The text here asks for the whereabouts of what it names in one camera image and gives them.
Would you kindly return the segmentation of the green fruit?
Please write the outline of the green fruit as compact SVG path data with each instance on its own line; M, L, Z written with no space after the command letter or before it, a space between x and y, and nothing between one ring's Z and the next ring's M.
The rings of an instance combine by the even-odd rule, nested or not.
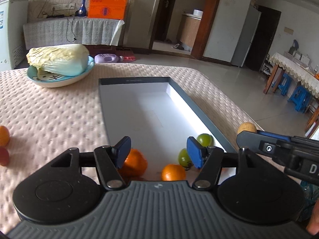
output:
M192 167L192 161L188 155L187 149L183 148L178 154L178 163L185 169L189 170Z
M202 133L200 134L197 139L196 139L201 146L203 147L208 147L208 146L213 146L214 145L214 138L212 135L207 134L207 133Z

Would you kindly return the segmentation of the brown longan fruit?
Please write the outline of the brown longan fruit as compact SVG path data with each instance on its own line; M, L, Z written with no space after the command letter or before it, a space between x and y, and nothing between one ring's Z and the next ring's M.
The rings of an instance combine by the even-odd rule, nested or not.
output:
M252 132L252 133L256 133L257 132L257 128L253 123L250 122L244 122L242 123L238 130L237 130L237 134L240 134L243 131L247 131L247 132Z

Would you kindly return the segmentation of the large orange mandarin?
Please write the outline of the large orange mandarin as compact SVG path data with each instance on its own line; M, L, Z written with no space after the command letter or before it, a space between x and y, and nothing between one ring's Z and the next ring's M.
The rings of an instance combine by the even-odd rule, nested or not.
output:
M148 162L144 155L139 150L132 148L122 168L119 169L119 173L125 180L139 180L147 168Z

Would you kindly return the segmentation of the small orange kumquat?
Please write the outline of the small orange kumquat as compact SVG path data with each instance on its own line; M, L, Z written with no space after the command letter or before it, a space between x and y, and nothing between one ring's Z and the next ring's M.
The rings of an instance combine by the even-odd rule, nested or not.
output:
M5 147L10 141L9 130L5 126L0 126L0 146Z
M162 169L162 181L180 181L186 179L186 171L181 165L168 164Z

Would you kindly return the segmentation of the grey white cardboard box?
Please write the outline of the grey white cardboard box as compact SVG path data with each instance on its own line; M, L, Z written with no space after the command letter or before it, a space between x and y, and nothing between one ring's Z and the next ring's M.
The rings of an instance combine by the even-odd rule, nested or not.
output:
M115 145L124 136L146 158L143 179L161 180L167 164L177 164L187 138L206 133L225 152L236 149L213 121L169 77L101 78L99 98L106 136Z

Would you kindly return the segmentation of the wooden kitchen cabinet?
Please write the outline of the wooden kitchen cabinet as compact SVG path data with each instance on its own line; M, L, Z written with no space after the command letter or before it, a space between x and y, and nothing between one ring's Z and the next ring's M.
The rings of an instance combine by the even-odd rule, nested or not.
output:
M194 47L201 19L192 14L183 14L177 33L177 40L185 50L191 51Z

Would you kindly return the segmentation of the blue plastic stool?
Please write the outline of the blue plastic stool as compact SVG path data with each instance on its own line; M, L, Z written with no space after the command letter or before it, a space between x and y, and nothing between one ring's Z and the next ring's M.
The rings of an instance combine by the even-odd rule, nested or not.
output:
M288 74L284 74L283 77L280 80L280 83L278 85L278 89L281 91L282 96L286 96L288 93L288 89L290 87L290 84L292 83L292 78Z
M302 85L300 85L295 88L294 92L288 99L288 102L295 104L296 111L305 113L311 97L311 93Z

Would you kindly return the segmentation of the wooden side table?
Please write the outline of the wooden side table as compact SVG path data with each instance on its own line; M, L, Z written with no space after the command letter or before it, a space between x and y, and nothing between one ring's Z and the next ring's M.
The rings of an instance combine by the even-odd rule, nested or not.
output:
M295 61L290 60L289 58L281 55L276 52L269 59L270 63L274 64L273 70L270 77L268 78L267 84L263 90L263 93L267 94L273 79L277 73L278 69L281 69L279 77L281 78L284 73L288 73L293 76L301 85L311 93L311 95L318 99L318 79L315 74L312 74L309 70L306 70L303 66L300 66Z

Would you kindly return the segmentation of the pink quilted table cover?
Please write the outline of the pink quilted table cover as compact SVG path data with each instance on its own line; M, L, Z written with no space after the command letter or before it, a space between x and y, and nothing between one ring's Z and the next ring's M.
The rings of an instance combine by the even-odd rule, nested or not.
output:
M146 64L97 64L87 77L60 88L34 84L25 69L1 72L1 125L10 133L10 162L1 168L1 231L19 222L16 186L70 147L89 152L105 145L98 81L108 77L171 77L234 144L252 118L204 74L191 68Z

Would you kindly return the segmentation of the white blue plate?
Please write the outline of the white blue plate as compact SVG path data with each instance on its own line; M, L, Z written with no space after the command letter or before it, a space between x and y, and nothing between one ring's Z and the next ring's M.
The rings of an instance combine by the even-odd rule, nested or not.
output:
M45 71L37 71L33 66L27 69L27 77L36 85L46 88L64 87L84 79L95 66L93 57L88 57L88 65L86 70L77 76L66 76Z

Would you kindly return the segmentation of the purple detergent bottle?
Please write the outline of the purple detergent bottle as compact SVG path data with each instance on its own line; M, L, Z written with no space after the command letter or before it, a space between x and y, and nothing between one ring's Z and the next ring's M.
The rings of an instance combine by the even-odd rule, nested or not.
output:
M104 53L98 54L94 57L95 63L98 64L105 64L105 63L121 63L123 62L123 56L117 56L116 54L112 53Z

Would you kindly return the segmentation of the red fruit on table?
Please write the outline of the red fruit on table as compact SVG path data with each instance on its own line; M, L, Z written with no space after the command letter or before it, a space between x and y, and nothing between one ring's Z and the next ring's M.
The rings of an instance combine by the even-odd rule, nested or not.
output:
M7 166L10 162L9 152L5 147L0 147L0 165Z

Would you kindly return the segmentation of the silver refrigerator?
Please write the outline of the silver refrigerator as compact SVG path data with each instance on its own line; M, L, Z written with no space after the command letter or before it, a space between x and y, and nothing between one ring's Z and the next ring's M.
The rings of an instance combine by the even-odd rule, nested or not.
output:
M233 54L231 64L243 67L245 59L250 50L261 13L252 5L249 6L243 28Z

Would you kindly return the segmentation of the orange gift bag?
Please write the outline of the orange gift bag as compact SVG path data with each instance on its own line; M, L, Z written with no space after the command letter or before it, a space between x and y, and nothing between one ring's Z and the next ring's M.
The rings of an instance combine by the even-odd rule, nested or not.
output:
M88 17L124 20L128 0L90 0Z

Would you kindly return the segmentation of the white chest freezer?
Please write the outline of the white chest freezer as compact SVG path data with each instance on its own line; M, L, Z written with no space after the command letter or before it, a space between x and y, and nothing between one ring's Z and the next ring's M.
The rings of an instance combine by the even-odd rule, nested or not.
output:
M23 25L29 0L1 0L1 71L14 69L25 57Z

